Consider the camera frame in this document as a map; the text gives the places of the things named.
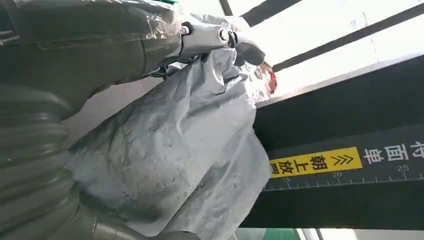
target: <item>green surface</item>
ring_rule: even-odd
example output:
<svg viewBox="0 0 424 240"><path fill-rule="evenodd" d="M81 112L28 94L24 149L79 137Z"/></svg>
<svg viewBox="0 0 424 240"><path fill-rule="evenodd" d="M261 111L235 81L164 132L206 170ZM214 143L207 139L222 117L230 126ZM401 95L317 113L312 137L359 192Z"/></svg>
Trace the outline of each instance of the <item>green surface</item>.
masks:
<svg viewBox="0 0 424 240"><path fill-rule="evenodd" d="M262 240L300 240L293 228L267 228Z"/></svg>

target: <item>white wall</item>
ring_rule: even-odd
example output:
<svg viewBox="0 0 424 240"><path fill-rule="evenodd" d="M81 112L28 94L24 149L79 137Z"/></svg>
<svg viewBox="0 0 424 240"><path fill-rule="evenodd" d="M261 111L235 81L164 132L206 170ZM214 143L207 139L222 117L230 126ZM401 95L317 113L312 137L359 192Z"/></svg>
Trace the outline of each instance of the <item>white wall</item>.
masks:
<svg viewBox="0 0 424 240"><path fill-rule="evenodd" d="M101 122L146 94L161 81L162 78L147 77L135 82L114 85L88 99L81 111L62 122L69 131L69 138L64 146L70 147Z"/></svg>

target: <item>gray cloth cover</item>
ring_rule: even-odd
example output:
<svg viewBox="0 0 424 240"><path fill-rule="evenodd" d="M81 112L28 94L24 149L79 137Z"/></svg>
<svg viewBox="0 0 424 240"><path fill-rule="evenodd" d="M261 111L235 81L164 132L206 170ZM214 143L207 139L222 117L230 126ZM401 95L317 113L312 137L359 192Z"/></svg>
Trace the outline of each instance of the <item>gray cloth cover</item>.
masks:
<svg viewBox="0 0 424 240"><path fill-rule="evenodd" d="M255 87L217 49L81 138L67 164L83 201L145 236L227 240L271 171L252 124Z"/></svg>

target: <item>number 25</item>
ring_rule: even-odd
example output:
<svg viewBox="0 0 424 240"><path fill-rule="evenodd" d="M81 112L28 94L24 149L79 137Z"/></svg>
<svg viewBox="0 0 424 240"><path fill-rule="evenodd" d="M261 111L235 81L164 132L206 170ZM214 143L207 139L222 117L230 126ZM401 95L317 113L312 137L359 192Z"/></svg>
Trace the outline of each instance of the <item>number 25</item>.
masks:
<svg viewBox="0 0 424 240"><path fill-rule="evenodd" d="M396 166L398 172L408 172L410 167L408 165L399 165Z"/></svg>

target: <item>black metal frame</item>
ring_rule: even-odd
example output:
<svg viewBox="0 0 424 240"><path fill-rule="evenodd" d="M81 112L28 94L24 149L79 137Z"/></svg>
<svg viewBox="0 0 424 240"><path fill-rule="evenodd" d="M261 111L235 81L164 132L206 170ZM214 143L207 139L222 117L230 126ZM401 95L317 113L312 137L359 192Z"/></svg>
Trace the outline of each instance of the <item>black metal frame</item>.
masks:
<svg viewBox="0 0 424 240"><path fill-rule="evenodd" d="M257 110L254 130L267 152L424 123L424 55ZM262 192L242 227L424 230L424 181Z"/></svg>

